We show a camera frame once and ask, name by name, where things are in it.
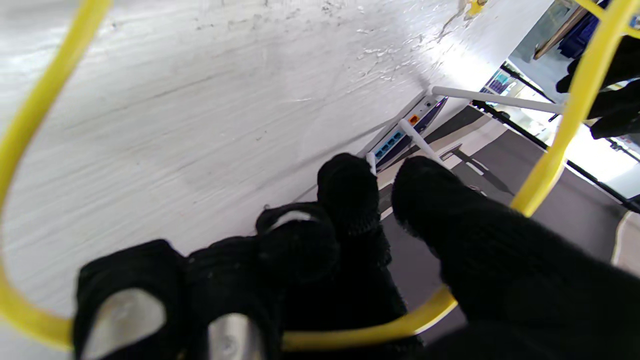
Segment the left black gloved robot hand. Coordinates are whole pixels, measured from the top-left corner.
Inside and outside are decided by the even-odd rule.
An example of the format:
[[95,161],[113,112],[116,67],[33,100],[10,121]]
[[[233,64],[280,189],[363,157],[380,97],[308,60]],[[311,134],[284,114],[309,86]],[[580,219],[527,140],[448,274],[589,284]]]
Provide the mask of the left black gloved robot hand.
[[596,96],[589,120],[593,139],[638,135],[640,132],[640,41],[622,37]]

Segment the right black gloved robot hand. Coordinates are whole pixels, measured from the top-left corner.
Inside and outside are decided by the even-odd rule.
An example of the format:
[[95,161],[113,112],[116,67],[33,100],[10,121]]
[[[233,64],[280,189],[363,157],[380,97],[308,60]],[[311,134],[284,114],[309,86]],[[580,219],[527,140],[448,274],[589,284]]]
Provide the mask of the right black gloved robot hand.
[[77,360],[637,360],[639,279],[416,156],[391,192],[398,224],[439,259],[466,324],[350,350],[284,353],[285,331],[384,324],[407,308],[388,269],[377,178],[339,153],[317,201],[263,210],[256,234],[187,257],[156,239],[85,264]]

